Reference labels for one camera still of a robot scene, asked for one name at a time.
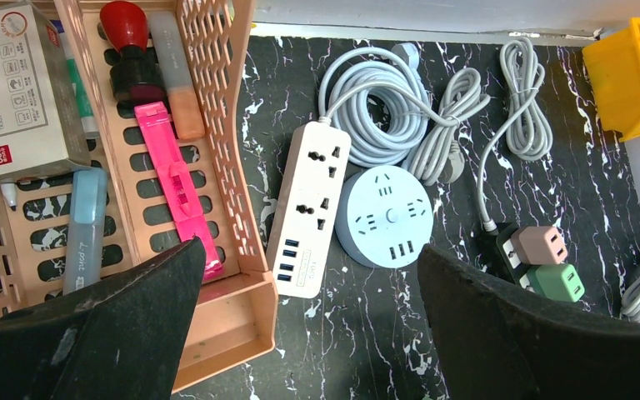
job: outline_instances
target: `yellow plastic box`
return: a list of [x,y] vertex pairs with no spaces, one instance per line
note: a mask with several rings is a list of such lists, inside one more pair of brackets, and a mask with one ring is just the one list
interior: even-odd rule
[[582,50],[602,127],[640,137],[640,18]]

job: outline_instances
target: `green plug adapter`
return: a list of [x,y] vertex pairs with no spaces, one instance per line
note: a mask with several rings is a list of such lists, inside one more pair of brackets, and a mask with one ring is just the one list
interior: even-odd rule
[[532,267],[527,275],[533,291],[551,300],[575,303],[585,294],[578,271],[571,264]]

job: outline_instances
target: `white box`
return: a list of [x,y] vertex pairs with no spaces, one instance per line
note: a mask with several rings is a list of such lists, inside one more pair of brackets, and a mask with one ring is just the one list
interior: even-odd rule
[[90,162],[58,31],[30,2],[0,7],[0,180]]

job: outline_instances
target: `blue highlighter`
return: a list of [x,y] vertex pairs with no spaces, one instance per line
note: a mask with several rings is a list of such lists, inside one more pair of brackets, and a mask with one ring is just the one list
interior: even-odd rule
[[63,294],[99,281],[102,271],[107,173],[90,168],[74,173]]

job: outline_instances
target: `plastic mesh basket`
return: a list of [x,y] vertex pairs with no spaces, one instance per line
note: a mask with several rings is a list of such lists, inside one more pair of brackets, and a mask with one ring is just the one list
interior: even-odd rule
[[[140,131],[130,110],[116,103],[109,85],[105,52],[98,32],[103,1],[33,2],[62,21],[77,67],[98,119],[101,140],[90,142],[92,159],[108,170],[105,253],[115,261],[102,275],[117,273],[178,242],[165,197],[158,185]],[[138,1],[144,11],[177,15],[188,64],[197,90],[207,136],[185,143],[188,166],[197,176],[197,194],[206,208],[224,274],[205,282],[197,300],[174,391],[273,349],[278,295],[263,255],[240,163],[236,109],[254,1]],[[71,179],[19,185],[19,209],[5,207],[0,194],[0,317],[57,296],[62,279],[43,274],[43,266],[64,265],[66,241],[33,245],[34,238],[66,233]],[[26,204],[61,205],[59,213],[25,212]],[[161,293],[174,296],[174,293]]]

